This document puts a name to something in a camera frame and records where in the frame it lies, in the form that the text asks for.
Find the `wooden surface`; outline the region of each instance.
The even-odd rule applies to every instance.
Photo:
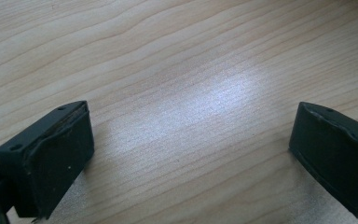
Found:
[[[287,150],[300,101],[358,119],[358,0],[0,1],[0,145],[83,99],[43,223],[358,223]]]

